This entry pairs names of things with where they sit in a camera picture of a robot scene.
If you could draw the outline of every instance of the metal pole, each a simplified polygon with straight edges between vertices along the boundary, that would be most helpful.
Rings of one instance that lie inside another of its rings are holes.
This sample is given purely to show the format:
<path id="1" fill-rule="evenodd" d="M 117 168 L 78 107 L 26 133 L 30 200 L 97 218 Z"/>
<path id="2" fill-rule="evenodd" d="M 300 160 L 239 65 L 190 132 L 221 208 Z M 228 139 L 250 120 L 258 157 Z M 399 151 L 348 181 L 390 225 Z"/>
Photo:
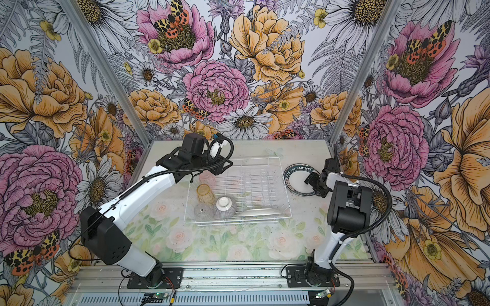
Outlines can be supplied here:
<path id="1" fill-rule="evenodd" d="M 396 13 L 398 12 L 400 5 L 401 5 L 401 0 L 386 1 L 385 9 L 383 10 L 383 14 L 379 19 L 381 22 L 377 26 L 370 44 L 366 48 L 366 52 L 364 53 L 364 57 L 361 61 L 361 65 L 357 69 L 357 74 L 356 77 L 354 78 L 354 82 L 352 82 L 352 85 L 350 86 L 350 89 L 347 93 L 347 98 L 345 99 L 345 103 L 339 113 L 339 117 L 337 118 L 337 121 L 335 122 L 334 130 L 332 131 L 328 139 L 330 145 L 335 144 L 335 142 L 339 138 L 343 126 L 347 122 L 349 113 L 352 110 L 352 107 L 354 107 L 354 104 L 356 103 L 356 98 L 357 95 L 359 94 L 359 91 L 361 90 L 361 86 L 364 83 L 366 77 L 368 76 L 369 67 L 374 62 L 374 59 L 376 58 L 379 48 L 390 30 L 391 24 L 396 16 Z"/>
<path id="2" fill-rule="evenodd" d="M 143 148 L 148 148 L 150 146 L 151 139 L 146 132 L 145 127 L 141 123 L 138 115 L 136 115 L 133 105 L 129 102 L 129 98 L 124 91 L 123 86 L 116 77 L 116 73 L 114 72 L 111 65 L 109 64 L 109 61 L 105 57 L 104 51 L 98 43 L 97 37 L 90 29 L 88 21 L 85 19 L 85 16 L 78 7 L 78 3 L 76 2 L 76 0 L 63 0 L 59 1 L 59 4 L 65 14 L 68 16 L 68 19 L 72 23 L 73 27 L 75 28 L 77 37 L 80 38 L 85 44 L 88 52 L 90 53 L 90 56 L 94 60 L 97 67 L 100 69 L 100 72 L 106 77 L 105 81 L 111 87 L 114 95 L 116 96 L 116 99 L 119 101 L 122 109 L 133 124 L 136 134 L 138 134 L 139 138 L 141 139 Z"/>

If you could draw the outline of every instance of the dish rack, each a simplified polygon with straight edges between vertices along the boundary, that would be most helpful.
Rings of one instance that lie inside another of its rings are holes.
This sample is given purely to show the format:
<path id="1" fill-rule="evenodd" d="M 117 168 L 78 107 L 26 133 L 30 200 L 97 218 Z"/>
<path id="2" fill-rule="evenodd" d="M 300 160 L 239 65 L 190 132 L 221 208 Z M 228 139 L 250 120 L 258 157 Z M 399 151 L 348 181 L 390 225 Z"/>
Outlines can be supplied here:
<path id="1" fill-rule="evenodd" d="M 233 166 L 216 176 L 212 187 L 215 198 L 227 196 L 237 204 L 236 213 L 229 219 L 195 216 L 195 208 L 203 205 L 196 189 L 201 184 L 196 177 L 189 183 L 184 223 L 203 225 L 270 222 L 291 217 L 291 206 L 284 183 L 279 157 L 241 158 L 232 160 Z"/>

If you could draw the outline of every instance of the mounting plate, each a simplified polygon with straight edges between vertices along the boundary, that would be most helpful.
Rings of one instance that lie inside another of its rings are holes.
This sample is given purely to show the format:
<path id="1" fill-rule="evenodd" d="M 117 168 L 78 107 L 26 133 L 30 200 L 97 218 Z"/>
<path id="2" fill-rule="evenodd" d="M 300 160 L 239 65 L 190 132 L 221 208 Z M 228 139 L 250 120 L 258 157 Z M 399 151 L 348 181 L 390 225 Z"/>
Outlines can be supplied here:
<path id="1" fill-rule="evenodd" d="M 180 281 L 182 280 L 183 268 L 162 268 L 163 277 L 168 277 L 172 282 L 175 289 L 180 288 Z M 170 284 L 163 278 L 163 281 L 156 287 L 148 286 L 144 277 L 139 276 L 136 273 L 131 273 L 129 281 L 127 282 L 128 289 L 169 289 Z"/>
<path id="2" fill-rule="evenodd" d="M 316 274 L 314 276 L 309 276 L 306 280 L 305 268 L 304 267 L 286 267 L 286 275 L 288 278 L 289 288 L 298 287 L 335 287 L 340 286 L 339 277 L 337 274 L 333 274 L 331 278 L 327 278 L 326 275 Z"/>

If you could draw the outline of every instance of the white wire dish rack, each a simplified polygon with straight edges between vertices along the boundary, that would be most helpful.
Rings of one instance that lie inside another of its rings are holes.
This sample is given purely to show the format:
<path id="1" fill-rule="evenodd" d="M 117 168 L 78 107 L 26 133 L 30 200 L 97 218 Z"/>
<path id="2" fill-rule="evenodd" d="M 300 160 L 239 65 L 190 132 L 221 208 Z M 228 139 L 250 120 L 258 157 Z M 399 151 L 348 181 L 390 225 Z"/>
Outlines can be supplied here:
<path id="1" fill-rule="evenodd" d="M 196 216 L 196 207 L 202 207 L 196 189 L 201 184 L 196 177 L 189 183 L 184 223 L 222 225 L 245 222 L 270 222 L 291 217 L 291 207 L 284 184 L 279 157 L 241 158 L 232 160 L 233 166 L 216 176 L 212 186 L 215 198 L 227 196 L 237 204 L 236 213 L 229 219 Z"/>

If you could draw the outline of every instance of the floral tablecloth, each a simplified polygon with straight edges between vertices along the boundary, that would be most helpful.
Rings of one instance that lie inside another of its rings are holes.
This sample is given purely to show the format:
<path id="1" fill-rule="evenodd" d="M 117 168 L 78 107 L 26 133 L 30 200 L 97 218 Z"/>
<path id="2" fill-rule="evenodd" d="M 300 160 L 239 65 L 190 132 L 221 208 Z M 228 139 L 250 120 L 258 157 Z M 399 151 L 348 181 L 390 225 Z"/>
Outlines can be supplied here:
<path id="1" fill-rule="evenodd" d="M 323 168 L 328 149 L 324 141 L 235 141 L 233 158 L 277 156 L 283 170 L 304 163 Z M 178 141 L 156 142 L 145 162 L 147 173 L 155 161 L 179 146 Z M 326 237 L 328 203 L 316 196 L 288 191 L 292 217 L 277 222 L 197 226 L 184 223 L 189 179 L 166 190 L 149 203 L 125 230 L 129 239 L 160 261 L 276 261 L 303 260 Z M 360 238 L 354 239 L 340 259 L 366 259 Z"/>

